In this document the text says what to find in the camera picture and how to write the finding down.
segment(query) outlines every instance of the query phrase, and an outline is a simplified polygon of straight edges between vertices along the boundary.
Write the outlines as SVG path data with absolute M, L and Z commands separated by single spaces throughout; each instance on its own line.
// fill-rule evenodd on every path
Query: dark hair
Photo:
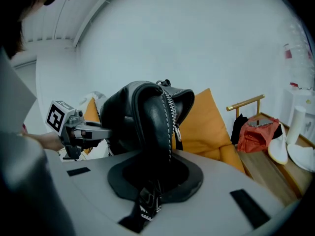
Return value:
M 9 58 L 23 50 L 21 15 L 32 8 L 38 0 L 0 0 L 2 9 L 2 30 L 0 47 L 3 46 Z

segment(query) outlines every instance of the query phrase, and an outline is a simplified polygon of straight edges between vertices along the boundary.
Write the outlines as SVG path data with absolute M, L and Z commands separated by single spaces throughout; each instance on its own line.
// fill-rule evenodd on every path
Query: orange cushion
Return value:
M 195 96 L 191 111 L 180 125 L 180 132 L 183 149 L 190 153 L 207 153 L 231 144 L 209 88 Z
M 219 161 L 220 160 L 220 149 L 216 148 L 216 149 L 211 150 L 211 151 L 197 153 L 197 155 L 204 156 L 204 157 Z
M 242 161 L 237 154 L 234 145 L 227 145 L 220 147 L 220 160 L 223 163 L 227 163 L 239 171 L 245 173 Z
M 96 104 L 94 98 L 90 100 L 87 106 L 87 110 L 84 114 L 84 119 L 85 120 L 90 120 L 90 121 L 98 121 L 99 122 L 99 117 L 96 109 Z M 85 154 L 89 154 L 91 152 L 92 148 L 85 149 L 84 152 Z

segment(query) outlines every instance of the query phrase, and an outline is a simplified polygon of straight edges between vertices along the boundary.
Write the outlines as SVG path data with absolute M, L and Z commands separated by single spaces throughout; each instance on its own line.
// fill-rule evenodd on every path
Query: person's arm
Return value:
M 37 140 L 43 148 L 51 149 L 54 151 L 58 151 L 64 148 L 63 144 L 61 143 L 58 135 L 55 132 L 46 133 L 43 135 L 34 135 L 23 133 L 23 136 L 31 137 Z

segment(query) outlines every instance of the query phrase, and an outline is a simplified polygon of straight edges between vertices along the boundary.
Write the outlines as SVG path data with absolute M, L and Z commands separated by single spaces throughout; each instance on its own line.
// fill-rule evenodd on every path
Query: robotic arm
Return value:
M 74 109 L 63 101 L 52 101 L 46 124 L 56 132 L 67 152 L 63 159 L 79 159 L 86 148 L 110 138 L 112 130 L 102 128 L 100 122 L 86 121 L 81 110 Z

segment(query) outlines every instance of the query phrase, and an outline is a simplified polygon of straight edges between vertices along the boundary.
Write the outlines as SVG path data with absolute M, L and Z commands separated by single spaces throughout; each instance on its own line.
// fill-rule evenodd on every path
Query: silver zipper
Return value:
M 170 94 L 168 94 L 166 91 L 164 91 L 164 94 L 166 96 L 168 105 L 169 105 L 169 107 L 171 109 L 171 113 L 172 113 L 172 122 L 173 122 L 172 130 L 175 132 L 177 140 L 181 142 L 182 141 L 182 135 L 181 135 L 181 132 L 179 131 L 178 125 L 176 125 L 177 113 L 176 113 L 175 103 L 174 103 L 172 96 Z
M 168 94 L 166 91 L 164 91 L 164 94 L 166 96 L 167 102 L 168 102 L 168 106 L 171 109 L 171 113 L 172 113 L 172 122 L 173 122 L 173 128 L 172 130 L 175 130 L 175 124 L 176 124 L 176 108 L 175 108 L 175 103 L 171 97 L 170 94 Z

